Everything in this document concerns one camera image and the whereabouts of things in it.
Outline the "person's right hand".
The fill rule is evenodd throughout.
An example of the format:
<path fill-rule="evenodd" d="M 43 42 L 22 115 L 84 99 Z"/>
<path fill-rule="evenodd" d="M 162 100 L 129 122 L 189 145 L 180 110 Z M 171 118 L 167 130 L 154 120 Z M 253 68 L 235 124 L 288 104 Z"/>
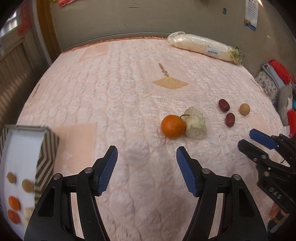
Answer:
<path fill-rule="evenodd" d="M 268 215 L 268 217 L 270 218 L 270 219 L 273 219 L 273 218 L 275 218 L 278 214 L 281 214 L 281 215 L 283 215 L 283 216 L 285 216 L 285 217 L 288 217 L 289 216 L 289 214 L 288 213 L 285 213 L 276 203 L 274 203 L 273 204 L 273 206 L 272 206 L 272 208 L 271 208 L 271 210 L 269 211 L 269 215 Z"/>

